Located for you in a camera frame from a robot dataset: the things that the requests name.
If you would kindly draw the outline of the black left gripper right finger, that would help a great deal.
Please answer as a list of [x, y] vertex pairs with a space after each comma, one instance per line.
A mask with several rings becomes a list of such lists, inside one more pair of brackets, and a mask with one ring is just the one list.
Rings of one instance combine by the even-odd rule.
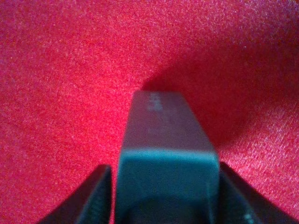
[[284, 215], [232, 168], [221, 162], [219, 223], [283, 224]]

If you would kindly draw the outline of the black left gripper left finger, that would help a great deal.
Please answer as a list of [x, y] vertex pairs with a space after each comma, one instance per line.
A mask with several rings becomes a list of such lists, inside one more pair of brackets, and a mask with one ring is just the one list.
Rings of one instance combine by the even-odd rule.
[[108, 224], [112, 206], [112, 173], [98, 165], [86, 180], [41, 224]]

